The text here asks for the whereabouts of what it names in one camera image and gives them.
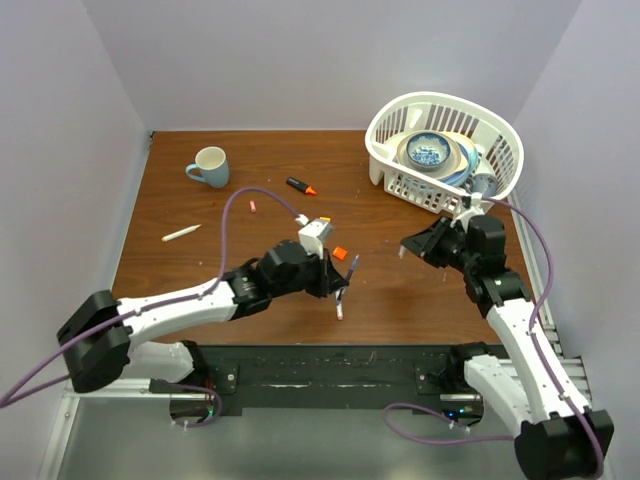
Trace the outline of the white pink pen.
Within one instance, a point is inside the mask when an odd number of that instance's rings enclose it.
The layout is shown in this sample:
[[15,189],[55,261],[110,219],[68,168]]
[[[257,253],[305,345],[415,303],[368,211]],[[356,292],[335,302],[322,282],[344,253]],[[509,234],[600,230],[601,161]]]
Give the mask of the white pink pen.
[[335,302],[336,302],[336,319],[338,321],[342,321],[344,318],[344,309],[343,309],[343,302],[340,294],[336,294]]

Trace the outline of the dark blue pen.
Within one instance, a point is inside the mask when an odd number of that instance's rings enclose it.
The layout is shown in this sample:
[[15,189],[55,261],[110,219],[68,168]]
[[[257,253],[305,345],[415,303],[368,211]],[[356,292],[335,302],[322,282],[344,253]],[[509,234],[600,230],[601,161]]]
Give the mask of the dark blue pen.
[[352,278],[352,276],[353,276],[353,274],[354,274],[354,271],[355,271],[355,269],[356,269],[356,267],[357,267],[357,265],[358,265],[359,257],[360,257],[360,256],[359,256],[359,254],[356,254],[356,255],[355,255],[355,257],[353,258],[353,260],[352,260],[352,262],[351,262],[351,265],[350,265],[350,267],[349,267],[349,270],[348,270],[348,272],[347,272],[347,274],[346,274],[346,277],[345,277],[345,278],[346,278],[346,280],[347,280],[347,286],[346,286],[346,287],[342,287],[342,288],[341,288],[341,289],[336,293],[336,306],[337,306],[337,305],[340,305],[340,304],[342,303],[342,298],[343,298],[343,296],[344,296],[344,294],[345,294],[345,291],[346,291],[347,287],[348,287],[348,286],[349,286],[349,284],[350,284],[351,278]]

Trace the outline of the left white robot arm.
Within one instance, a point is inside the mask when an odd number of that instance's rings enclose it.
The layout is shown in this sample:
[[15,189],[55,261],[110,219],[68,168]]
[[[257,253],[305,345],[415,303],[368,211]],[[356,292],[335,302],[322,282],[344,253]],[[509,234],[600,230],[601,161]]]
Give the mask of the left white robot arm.
[[146,298],[117,300],[109,290],[91,294],[58,330],[73,388],[100,390],[148,354],[159,337],[203,323],[223,323],[266,310],[281,296],[306,292],[326,298],[348,287],[327,252],[309,253],[284,240],[210,282]]

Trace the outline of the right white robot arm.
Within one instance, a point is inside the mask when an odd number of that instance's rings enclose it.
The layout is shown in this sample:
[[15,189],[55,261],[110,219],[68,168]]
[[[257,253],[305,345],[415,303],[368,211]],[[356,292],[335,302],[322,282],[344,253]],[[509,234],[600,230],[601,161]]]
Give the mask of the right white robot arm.
[[442,217],[400,242],[425,263],[463,275],[469,299],[500,338],[516,374],[509,376],[482,343],[452,348],[443,373],[459,393],[478,392],[509,429],[528,479],[597,479],[614,425],[575,386],[538,323],[520,275],[506,265],[503,222],[488,215]]

